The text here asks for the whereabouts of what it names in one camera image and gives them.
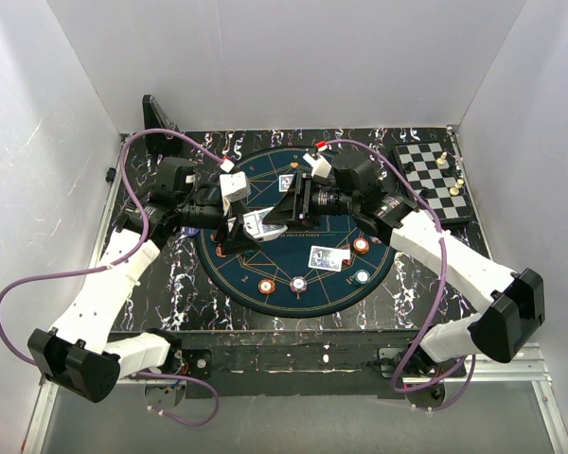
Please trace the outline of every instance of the card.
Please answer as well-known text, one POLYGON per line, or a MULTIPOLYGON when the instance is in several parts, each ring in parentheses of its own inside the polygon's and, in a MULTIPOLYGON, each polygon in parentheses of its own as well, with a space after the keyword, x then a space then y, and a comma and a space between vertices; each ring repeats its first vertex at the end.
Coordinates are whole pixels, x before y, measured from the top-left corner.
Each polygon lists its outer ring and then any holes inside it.
MULTIPOLYGON (((272 208, 265 208, 262 210, 251 211, 244 215, 244 230, 259 241, 271 241, 278 238, 288 230, 286 225, 268 225, 263 224, 263 218, 272 210, 272 208)), ((229 231, 234 227, 235 218, 230 218, 227 223, 229 231)))
POLYGON ((293 183, 294 175, 280 175, 277 178, 279 179, 280 192, 288 192, 289 187, 293 183))
POLYGON ((327 271, 340 271, 345 252, 340 249, 311 246, 310 268, 327 271))

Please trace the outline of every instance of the black marble table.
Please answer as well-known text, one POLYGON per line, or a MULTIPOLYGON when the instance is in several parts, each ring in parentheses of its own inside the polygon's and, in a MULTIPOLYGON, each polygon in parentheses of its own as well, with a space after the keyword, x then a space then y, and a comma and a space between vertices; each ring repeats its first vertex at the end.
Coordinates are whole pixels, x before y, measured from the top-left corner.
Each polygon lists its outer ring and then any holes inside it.
MULTIPOLYGON (((188 134, 206 148, 234 161, 261 149, 298 145, 321 140, 351 138, 387 152, 396 144, 439 141, 453 151, 445 129, 333 129, 290 131, 209 131, 188 134)), ((216 175, 213 161, 187 144, 182 157, 199 163, 201 181, 216 175)), ((147 155, 144 140, 135 143, 127 164, 133 187, 151 183, 157 162, 147 155)), ((128 201, 123 185, 118 188, 112 226, 128 201)), ((488 255, 476 218, 453 235, 477 252, 488 255)), ((436 276, 416 260, 397 253, 394 265, 381 284, 367 298, 341 312, 312 319, 284 319, 257 313, 240 306, 210 282, 200 265, 190 238, 172 238, 162 254, 141 278, 141 285, 117 317, 115 332, 135 332, 150 327, 172 331, 188 330, 389 330, 417 329, 431 307, 437 288, 436 276)), ((465 317, 469 303, 447 287, 435 322, 465 317)))

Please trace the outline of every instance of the chessboard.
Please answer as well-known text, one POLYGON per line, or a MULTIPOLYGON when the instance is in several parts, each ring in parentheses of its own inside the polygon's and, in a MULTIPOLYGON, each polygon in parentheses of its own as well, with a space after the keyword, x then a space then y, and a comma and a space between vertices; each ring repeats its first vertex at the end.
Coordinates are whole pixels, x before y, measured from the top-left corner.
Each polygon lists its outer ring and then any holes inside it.
POLYGON ((405 174, 408 183, 434 209, 443 226, 453 227, 471 221, 470 196, 456 157, 447 151, 446 156, 438 142, 430 144, 399 145, 392 151, 398 168, 405 174), (457 187, 458 195, 451 195, 451 188, 457 187))

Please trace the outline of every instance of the black bracket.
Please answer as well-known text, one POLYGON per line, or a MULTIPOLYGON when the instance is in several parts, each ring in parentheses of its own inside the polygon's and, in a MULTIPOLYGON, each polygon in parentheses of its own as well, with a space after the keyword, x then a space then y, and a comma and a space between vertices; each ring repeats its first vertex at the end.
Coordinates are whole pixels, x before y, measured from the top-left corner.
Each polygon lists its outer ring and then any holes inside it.
MULTIPOLYGON (((143 122, 145 129, 163 128, 165 130, 179 131, 177 125, 170 121, 154 95, 143 96, 143 122)), ((181 156, 183 140, 168 134, 149 134, 145 137, 148 154, 151 156, 181 156)))
POLYGON ((91 402, 103 400, 117 383, 118 357, 85 350, 81 341, 72 344, 52 331, 36 329, 27 347, 44 378, 91 402))
POLYGON ((493 291, 494 304, 468 327, 475 346, 498 362, 510 362, 545 321, 542 277, 529 268, 512 276, 509 287, 493 291))
POLYGON ((251 237, 244 229, 244 215, 238 213, 236 220, 231 228, 231 232, 227 233, 228 225, 225 222, 217 231, 217 239, 222 238, 222 253, 225 255, 234 253, 244 253, 250 251, 260 251, 261 246, 253 237, 251 237))
POLYGON ((186 376, 193 376, 201 380, 210 378, 212 369, 212 354, 210 350, 184 350, 182 362, 186 365, 186 376))

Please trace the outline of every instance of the orange poker chip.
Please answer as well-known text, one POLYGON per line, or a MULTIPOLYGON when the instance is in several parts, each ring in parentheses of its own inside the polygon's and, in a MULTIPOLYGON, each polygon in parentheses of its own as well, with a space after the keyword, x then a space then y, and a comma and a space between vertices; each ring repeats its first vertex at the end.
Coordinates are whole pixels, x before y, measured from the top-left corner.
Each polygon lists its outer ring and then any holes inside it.
POLYGON ((353 241, 353 249, 359 254, 367 253, 370 250, 370 243, 366 238, 356 238, 353 241))
POLYGON ((219 246, 217 246, 216 254, 217 254, 217 257, 220 257, 220 258, 225 258, 227 256, 222 252, 221 244, 219 246))
POLYGON ((263 293, 264 295, 269 295, 270 293, 275 292, 275 282, 271 279, 263 279, 261 282, 258 283, 258 291, 263 293))

